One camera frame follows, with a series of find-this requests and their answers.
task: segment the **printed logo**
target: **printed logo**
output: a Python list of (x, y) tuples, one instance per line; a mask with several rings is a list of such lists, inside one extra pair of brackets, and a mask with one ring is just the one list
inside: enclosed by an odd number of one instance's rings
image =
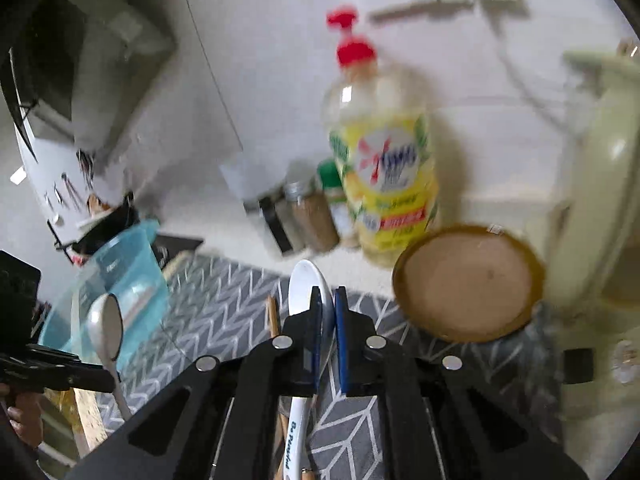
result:
[(335, 158), (341, 162), (347, 162), (349, 160), (349, 147), (340, 138), (338, 132), (331, 132), (329, 135), (329, 144), (334, 151)]
[(380, 229), (391, 230), (399, 229), (409, 225), (414, 225), (422, 222), (427, 218), (426, 212), (423, 207), (414, 211), (402, 215), (387, 216), (380, 221)]
[(414, 138), (405, 130), (377, 130), (359, 140), (355, 169), (375, 191), (398, 191), (414, 182), (420, 166)]
[(291, 421), (291, 431), (289, 432), (289, 437), (287, 438), (287, 452), (285, 455), (284, 467), (289, 469), (289, 462), (291, 462), (291, 443), (293, 442), (293, 434), (295, 433), (296, 423)]

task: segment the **bolt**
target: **bolt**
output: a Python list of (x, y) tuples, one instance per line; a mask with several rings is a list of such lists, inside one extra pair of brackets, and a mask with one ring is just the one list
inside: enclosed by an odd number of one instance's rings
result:
[(293, 345), (293, 339), (290, 338), (288, 335), (279, 335), (275, 337), (271, 343), (278, 350), (283, 350)]
[(386, 346), (386, 339), (381, 335), (371, 335), (367, 337), (367, 346), (374, 350), (380, 350)]
[(460, 370), (462, 368), (462, 359), (455, 355), (447, 355), (442, 359), (442, 366), (447, 370)]
[(198, 357), (196, 361), (196, 370), (199, 372), (210, 372), (218, 365), (216, 358), (210, 355)]

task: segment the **spice jar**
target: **spice jar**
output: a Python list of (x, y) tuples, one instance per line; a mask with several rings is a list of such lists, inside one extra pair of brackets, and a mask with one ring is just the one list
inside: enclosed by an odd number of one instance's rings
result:
[(334, 219), (335, 230), (338, 231), (340, 237), (340, 244), (350, 249), (359, 247), (358, 232), (353, 224), (338, 168), (332, 158), (328, 158), (318, 165), (318, 176), (331, 210), (331, 216)]
[(293, 218), (290, 204), (284, 199), (282, 186), (242, 204), (247, 218), (272, 256), (285, 257), (304, 249), (302, 232)]
[(306, 244), (319, 253), (333, 249), (340, 242), (340, 237), (326, 198), (316, 188), (315, 175), (307, 172), (290, 174), (284, 185), (284, 193)]

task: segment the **blue plastic container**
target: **blue plastic container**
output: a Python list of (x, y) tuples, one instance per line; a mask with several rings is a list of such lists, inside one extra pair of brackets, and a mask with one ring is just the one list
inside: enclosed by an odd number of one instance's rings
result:
[(84, 326), (93, 302), (110, 292), (118, 298), (124, 338), (116, 366), (123, 370), (140, 343), (160, 325), (168, 289), (151, 250), (157, 221), (143, 221), (107, 242), (82, 266), (76, 282), (56, 302), (39, 343), (100, 364)]

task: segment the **dish soap bottle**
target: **dish soap bottle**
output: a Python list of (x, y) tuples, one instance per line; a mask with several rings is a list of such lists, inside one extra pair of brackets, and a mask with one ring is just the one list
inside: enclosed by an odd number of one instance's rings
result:
[(379, 70), (369, 41), (351, 33), (356, 20), (351, 7), (327, 16), (344, 35), (342, 78), (325, 94), (322, 114), (362, 250), (391, 267), (433, 225), (438, 184), (418, 80), (405, 70)]

